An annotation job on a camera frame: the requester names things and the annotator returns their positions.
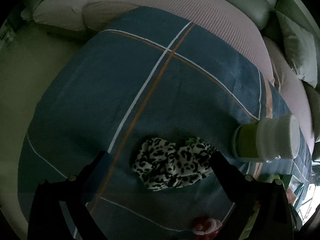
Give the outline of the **leopard print scrunchie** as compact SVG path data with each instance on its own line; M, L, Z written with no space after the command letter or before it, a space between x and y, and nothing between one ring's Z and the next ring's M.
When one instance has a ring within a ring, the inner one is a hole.
M150 138L139 147L132 171L151 191L178 189L207 178L213 170L209 160L217 149L199 137L178 145Z

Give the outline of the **teal shallow cardboard box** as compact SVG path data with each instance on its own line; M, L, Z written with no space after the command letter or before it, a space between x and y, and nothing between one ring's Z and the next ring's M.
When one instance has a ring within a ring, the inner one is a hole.
M314 233L309 224L303 224L297 206L303 190L294 175L273 176L270 189L263 190L256 202L253 215L248 220L240 239L308 239Z

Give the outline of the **red pink scrunchie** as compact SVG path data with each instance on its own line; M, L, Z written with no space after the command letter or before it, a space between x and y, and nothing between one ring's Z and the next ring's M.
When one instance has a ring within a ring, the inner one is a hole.
M193 234L195 235L195 239L209 240L217 236L221 227L222 222L220 220L208 218L193 229Z

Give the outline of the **white pill bottle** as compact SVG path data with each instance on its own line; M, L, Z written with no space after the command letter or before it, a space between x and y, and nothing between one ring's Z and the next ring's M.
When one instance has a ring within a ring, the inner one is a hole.
M295 159L300 147L300 127L293 114L239 126L233 138L233 154L244 162L270 163Z

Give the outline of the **grey square throw pillow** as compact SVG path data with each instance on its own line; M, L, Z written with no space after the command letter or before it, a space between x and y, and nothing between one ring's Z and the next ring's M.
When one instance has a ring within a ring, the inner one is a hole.
M284 38L287 63L300 80L316 88L318 68L314 36L281 12L276 12L276 16Z

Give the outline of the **blue plaid tablecloth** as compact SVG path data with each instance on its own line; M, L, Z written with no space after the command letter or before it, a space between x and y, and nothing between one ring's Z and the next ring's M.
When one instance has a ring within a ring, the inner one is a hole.
M89 40L43 94L22 146L18 200L29 221L40 183L76 176L107 152L106 177L86 204L107 239L195 239L198 224L223 226L234 204L214 172L190 186L147 189L132 171L139 147L199 137L243 175L269 183L288 174L307 185L311 150L300 124L295 159L255 163L233 154L239 126L288 114L296 117L272 81L221 38L139 7Z

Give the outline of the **grey green sofa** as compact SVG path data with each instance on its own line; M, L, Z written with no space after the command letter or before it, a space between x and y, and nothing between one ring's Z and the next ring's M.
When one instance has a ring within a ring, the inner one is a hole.
M29 0L21 16L71 34L101 31L108 22L137 7L186 18L242 53L279 88L308 145L315 144L315 113L302 82L294 77L280 50L283 36L276 17L283 14L319 42L319 27L301 0Z

